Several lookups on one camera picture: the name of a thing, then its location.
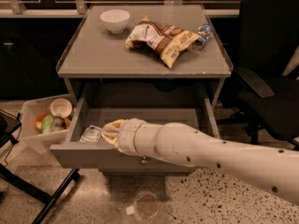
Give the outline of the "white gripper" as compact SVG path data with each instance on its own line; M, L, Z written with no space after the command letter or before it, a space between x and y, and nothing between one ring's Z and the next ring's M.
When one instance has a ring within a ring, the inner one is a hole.
M129 156L150 156L155 145L156 125L141 119L117 119L102 128L101 136Z

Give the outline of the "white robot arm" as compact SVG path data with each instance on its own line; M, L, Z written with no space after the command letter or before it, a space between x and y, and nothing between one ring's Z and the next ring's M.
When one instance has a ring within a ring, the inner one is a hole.
M221 140L183 123L118 119L102 136L129 156L147 156L187 167L206 167L231 175L280 199L299 204L299 153Z

